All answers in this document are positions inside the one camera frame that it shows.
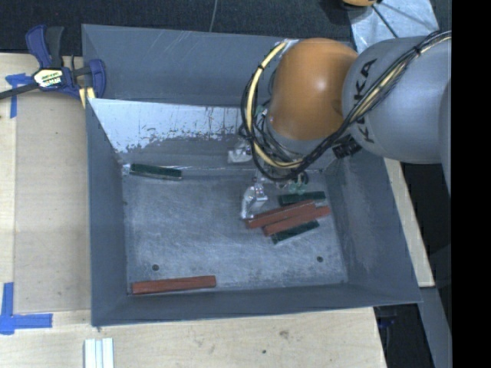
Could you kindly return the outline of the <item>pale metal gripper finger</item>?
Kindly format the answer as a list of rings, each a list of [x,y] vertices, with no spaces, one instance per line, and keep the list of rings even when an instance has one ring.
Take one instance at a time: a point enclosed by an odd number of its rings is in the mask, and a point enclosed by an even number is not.
[[[254,183],[245,190],[242,196],[241,218],[253,218],[254,214],[257,214],[267,201],[268,196],[265,193],[264,185],[261,183]]]
[[[246,140],[239,140],[232,149],[228,150],[229,163],[247,163],[252,160],[252,150],[250,143]]]

